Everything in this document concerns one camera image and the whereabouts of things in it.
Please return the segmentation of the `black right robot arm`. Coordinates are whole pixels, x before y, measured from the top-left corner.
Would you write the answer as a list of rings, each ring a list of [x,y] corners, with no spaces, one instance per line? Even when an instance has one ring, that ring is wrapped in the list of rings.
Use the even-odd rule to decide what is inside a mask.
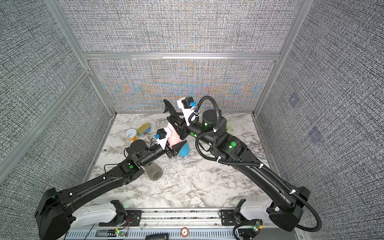
[[[194,113],[190,117],[175,110],[165,110],[170,115],[168,122],[184,140],[195,137],[197,152],[206,160],[228,165],[240,171],[258,185],[271,199],[266,212],[279,228],[291,232],[298,228],[306,232],[317,232],[322,227],[318,213],[308,203],[310,191],[296,187],[283,180],[265,166],[237,137],[227,132],[227,120],[221,111],[208,110],[209,119],[199,122]]]

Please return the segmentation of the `black spray nozzle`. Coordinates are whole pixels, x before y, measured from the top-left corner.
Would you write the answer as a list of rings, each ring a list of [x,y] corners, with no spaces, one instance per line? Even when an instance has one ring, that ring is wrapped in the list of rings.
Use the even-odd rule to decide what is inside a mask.
[[[163,102],[165,104],[164,113],[169,112],[170,116],[180,117],[179,113],[176,111],[176,109],[173,107],[173,105],[168,100],[164,99]]]

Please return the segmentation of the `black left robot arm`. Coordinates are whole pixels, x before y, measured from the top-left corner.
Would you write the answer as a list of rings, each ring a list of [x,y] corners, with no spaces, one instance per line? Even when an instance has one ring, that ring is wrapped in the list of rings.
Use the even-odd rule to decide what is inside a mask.
[[[136,140],[125,149],[126,159],[114,165],[102,175],[75,187],[57,191],[46,190],[35,212],[41,240],[56,240],[70,230],[77,219],[75,211],[98,196],[122,187],[140,177],[144,167],[163,155],[175,157],[186,144],[182,141],[172,147],[166,144],[147,146],[143,140]]]

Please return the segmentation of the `pink plastic spray bottle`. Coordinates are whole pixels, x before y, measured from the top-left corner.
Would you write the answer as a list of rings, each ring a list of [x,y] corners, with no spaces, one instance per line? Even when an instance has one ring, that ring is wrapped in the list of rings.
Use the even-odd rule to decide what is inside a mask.
[[[176,145],[182,142],[183,140],[180,139],[180,136],[178,135],[178,133],[176,132],[176,130],[174,129],[171,123],[168,123],[167,127],[171,130],[171,136],[168,138],[168,142],[170,147],[172,148],[173,145]]]

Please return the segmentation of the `grey translucent bottle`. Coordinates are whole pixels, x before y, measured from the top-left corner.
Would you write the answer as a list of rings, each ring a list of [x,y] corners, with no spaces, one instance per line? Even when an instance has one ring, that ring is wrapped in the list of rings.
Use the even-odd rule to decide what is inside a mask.
[[[152,162],[145,166],[145,171],[152,181],[158,181],[164,174],[162,168],[156,163]]]

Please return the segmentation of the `blue plastic spray bottle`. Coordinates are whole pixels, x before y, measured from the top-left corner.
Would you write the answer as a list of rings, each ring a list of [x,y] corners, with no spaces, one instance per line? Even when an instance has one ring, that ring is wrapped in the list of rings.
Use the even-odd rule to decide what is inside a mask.
[[[189,143],[186,142],[184,144],[184,146],[180,149],[179,151],[179,156],[181,157],[187,157],[190,153],[190,147],[189,147]]]

